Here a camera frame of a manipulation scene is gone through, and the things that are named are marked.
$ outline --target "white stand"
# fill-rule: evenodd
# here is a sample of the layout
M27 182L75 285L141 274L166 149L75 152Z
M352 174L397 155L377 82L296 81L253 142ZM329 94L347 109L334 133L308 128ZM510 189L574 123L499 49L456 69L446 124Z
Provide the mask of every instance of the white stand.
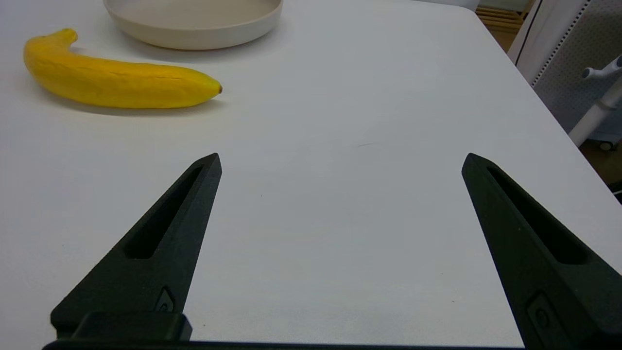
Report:
M605 78L616 73L622 68L622 56L616 58L612 63L601 70L587 68L583 71L585 79ZM622 77L620 77L611 88L596 101L587 113L579 120L577 125L569 133L570 139L577 146L587 140L587 138L598 128L605 118L616 109L618 101L622 99Z

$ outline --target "yellow banana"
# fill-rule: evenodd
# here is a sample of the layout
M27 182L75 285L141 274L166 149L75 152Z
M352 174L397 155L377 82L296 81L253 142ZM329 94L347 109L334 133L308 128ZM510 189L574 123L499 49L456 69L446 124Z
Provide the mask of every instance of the yellow banana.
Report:
M24 47L24 63L50 92L96 106L180 108L203 103L223 91L220 83L196 70L168 65L97 59L69 50L73 29L34 37Z

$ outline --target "plate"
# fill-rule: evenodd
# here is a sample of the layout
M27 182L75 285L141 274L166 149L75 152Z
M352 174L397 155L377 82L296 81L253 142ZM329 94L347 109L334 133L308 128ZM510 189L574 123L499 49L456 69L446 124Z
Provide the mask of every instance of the plate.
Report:
M104 0L119 28L151 45L221 49L257 39L278 23L283 0Z

